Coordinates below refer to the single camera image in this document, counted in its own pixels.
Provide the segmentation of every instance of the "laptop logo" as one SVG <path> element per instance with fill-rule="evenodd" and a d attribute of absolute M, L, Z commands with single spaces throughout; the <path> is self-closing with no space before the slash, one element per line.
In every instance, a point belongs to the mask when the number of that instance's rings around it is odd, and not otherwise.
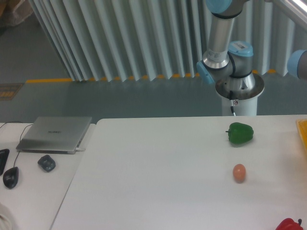
<path fill-rule="evenodd" d="M 48 133 L 61 133 L 62 131 L 48 131 Z"/>

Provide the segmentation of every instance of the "red bell pepper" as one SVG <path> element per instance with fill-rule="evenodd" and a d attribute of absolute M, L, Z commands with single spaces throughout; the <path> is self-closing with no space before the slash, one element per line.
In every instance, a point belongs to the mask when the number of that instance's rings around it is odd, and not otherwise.
<path fill-rule="evenodd" d="M 291 218 L 284 219 L 276 228 L 276 230 L 304 230 L 301 227 L 302 220 L 299 219 L 298 223 L 294 222 Z"/>

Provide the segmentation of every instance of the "green bell pepper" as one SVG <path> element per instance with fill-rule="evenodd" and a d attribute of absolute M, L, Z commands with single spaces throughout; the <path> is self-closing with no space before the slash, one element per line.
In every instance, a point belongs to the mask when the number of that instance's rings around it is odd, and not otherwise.
<path fill-rule="evenodd" d="M 229 126 L 228 139 L 231 143 L 240 145 L 253 139 L 254 130 L 251 126 L 234 122 Z"/>

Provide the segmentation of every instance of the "yellow floor stripe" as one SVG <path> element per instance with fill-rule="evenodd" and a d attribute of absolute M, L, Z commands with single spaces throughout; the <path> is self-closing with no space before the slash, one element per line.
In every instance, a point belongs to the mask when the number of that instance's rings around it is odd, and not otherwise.
<path fill-rule="evenodd" d="M 253 70 L 252 71 L 253 73 L 255 74 L 259 74 L 259 72 L 257 70 Z M 276 70 L 274 69 L 270 69 L 268 70 L 267 73 L 276 73 Z M 199 77 L 200 74 L 199 73 L 196 73 L 195 74 L 195 77 Z M 185 77 L 187 78 L 191 78 L 192 75 L 190 73 L 186 73 Z M 158 79 L 165 79 L 164 75 L 160 74 L 157 76 Z M 172 78 L 181 78 L 180 74 L 176 73 L 172 76 Z M 148 80 L 149 77 L 147 75 L 144 75 L 141 77 L 141 79 L 144 79 L 144 80 Z M 101 81 L 107 81 L 107 78 L 106 77 L 103 77 L 100 79 Z M 116 81 L 120 81 L 121 78 L 120 77 L 115 77 L 114 80 Z M 128 80 L 130 81 L 133 81 L 135 80 L 134 79 L 134 76 L 129 76 L 128 77 Z M 90 78 L 89 81 L 96 81 L 95 78 Z M 58 79 L 37 79 L 37 80 L 27 80 L 25 83 L 46 83 L 46 82 L 72 82 L 72 80 L 70 78 L 58 78 Z"/>
<path fill-rule="evenodd" d="M 276 70 L 270 69 L 267 73 L 276 73 Z"/>

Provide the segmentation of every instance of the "black object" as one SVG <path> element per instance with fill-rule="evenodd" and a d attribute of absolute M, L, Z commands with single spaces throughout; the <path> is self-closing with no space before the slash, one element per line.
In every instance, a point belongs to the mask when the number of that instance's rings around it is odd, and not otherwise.
<path fill-rule="evenodd" d="M 18 167 L 8 169 L 3 175 L 3 183 L 4 185 L 12 189 L 17 185 L 19 176 L 19 169 Z"/>
<path fill-rule="evenodd" d="M 51 170 L 53 170 L 56 167 L 55 161 L 49 155 L 45 155 L 45 156 L 41 157 L 37 163 L 46 172 L 50 172 Z"/>
<path fill-rule="evenodd" d="M 0 176 L 4 172 L 6 160 L 8 159 L 10 151 L 8 149 L 0 150 Z"/>

